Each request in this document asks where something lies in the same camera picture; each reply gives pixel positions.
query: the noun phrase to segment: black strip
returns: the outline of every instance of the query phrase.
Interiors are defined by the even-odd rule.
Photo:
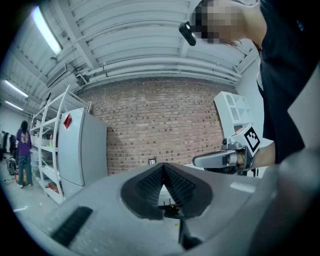
[[[51,235],[59,244],[67,247],[85,224],[93,210],[89,207],[78,207],[63,224]]]

